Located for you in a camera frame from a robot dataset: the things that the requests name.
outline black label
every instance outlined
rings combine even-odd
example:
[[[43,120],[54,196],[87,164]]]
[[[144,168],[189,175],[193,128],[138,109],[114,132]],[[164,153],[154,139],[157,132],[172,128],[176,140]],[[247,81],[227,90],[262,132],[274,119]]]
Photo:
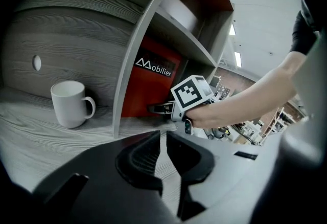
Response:
[[[140,48],[138,50],[134,66],[146,69],[166,77],[171,77],[176,64],[151,52]]]

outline red panel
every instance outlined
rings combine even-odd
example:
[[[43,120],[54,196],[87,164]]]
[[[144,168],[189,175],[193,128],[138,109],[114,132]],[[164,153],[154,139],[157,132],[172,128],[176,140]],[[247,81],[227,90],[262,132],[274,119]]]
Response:
[[[122,117],[155,116],[147,106],[167,100],[181,60],[178,53],[145,36],[128,82]]]

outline fluorescent light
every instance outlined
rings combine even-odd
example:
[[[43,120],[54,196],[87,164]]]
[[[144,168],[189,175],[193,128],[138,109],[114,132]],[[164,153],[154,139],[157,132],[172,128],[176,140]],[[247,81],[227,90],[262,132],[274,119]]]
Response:
[[[238,52],[235,52],[235,58],[236,58],[236,65],[241,68],[242,67],[241,54]]]
[[[234,25],[233,25],[233,24],[231,24],[229,34],[230,34],[230,35],[233,35],[233,36],[236,35],[236,33],[235,33],[235,29],[234,29]]]

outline human arm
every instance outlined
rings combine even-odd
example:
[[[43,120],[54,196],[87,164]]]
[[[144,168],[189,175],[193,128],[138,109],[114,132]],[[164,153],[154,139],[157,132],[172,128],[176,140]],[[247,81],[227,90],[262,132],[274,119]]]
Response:
[[[296,95],[291,78],[305,58],[300,52],[290,52],[277,68],[250,88],[224,101],[191,109],[186,116],[199,128],[222,127],[258,118]]]

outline ceiling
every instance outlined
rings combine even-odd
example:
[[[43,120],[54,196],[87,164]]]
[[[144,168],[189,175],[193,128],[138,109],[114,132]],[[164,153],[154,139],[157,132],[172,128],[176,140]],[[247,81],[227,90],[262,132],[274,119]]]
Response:
[[[229,36],[220,67],[257,81],[289,52],[301,0],[231,0],[236,36]],[[240,52],[242,68],[234,52]]]

